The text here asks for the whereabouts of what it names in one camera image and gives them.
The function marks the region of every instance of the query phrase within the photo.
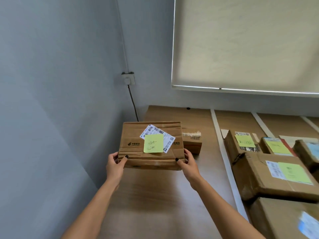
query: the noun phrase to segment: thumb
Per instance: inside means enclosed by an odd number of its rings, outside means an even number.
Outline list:
[[[126,155],[124,158],[122,158],[122,160],[119,162],[119,164],[121,165],[121,166],[123,166],[123,168],[124,168],[124,165],[125,165],[125,163],[127,162],[127,158],[128,158],[128,156]]]
[[[181,169],[184,169],[187,166],[187,164],[185,164],[182,160],[178,158],[176,158],[175,160],[176,160],[176,163],[181,167]]]

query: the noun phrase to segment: person's left hand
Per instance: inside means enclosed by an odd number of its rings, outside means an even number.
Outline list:
[[[119,163],[116,163],[118,152],[110,154],[106,165],[106,182],[111,183],[115,186],[115,190],[118,189],[119,183],[123,175],[124,165],[127,161],[128,156],[126,155]]]

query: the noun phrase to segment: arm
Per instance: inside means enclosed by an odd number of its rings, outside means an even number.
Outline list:
[[[107,179],[105,183],[72,225],[64,232],[61,239],[97,238],[111,196],[119,187],[124,165],[128,158],[125,156],[121,162],[116,164],[115,159],[117,159],[117,155],[118,152],[108,156],[106,165]]]
[[[192,188],[198,192],[223,239],[265,239],[248,221],[232,208],[200,175],[195,159],[185,150],[188,163],[176,159]]]

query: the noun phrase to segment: wall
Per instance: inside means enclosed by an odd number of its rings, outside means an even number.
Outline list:
[[[119,0],[119,7],[128,63],[135,72],[132,94],[141,117],[150,104],[319,116],[319,98],[173,90],[174,0]]]
[[[97,189],[38,102],[11,78],[0,82],[0,238],[59,238]]]
[[[27,86],[99,187],[134,118],[115,0],[2,0],[0,11],[7,79]]]

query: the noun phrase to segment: hand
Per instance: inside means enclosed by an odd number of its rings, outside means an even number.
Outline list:
[[[200,182],[202,176],[199,173],[198,166],[195,162],[192,153],[188,151],[186,148],[184,148],[184,155],[185,158],[188,159],[187,164],[183,163],[183,161],[179,160],[178,158],[176,158],[175,160],[183,170],[185,177],[190,183],[190,186],[192,186],[192,188],[196,190],[196,185]]]
[[[119,183],[121,181],[123,175],[124,165],[127,161],[128,156],[126,155],[119,163],[116,163],[118,158],[118,152],[110,154],[108,156],[108,161],[106,165],[106,174],[107,179],[106,182],[111,183],[115,186],[115,190],[118,189]]]

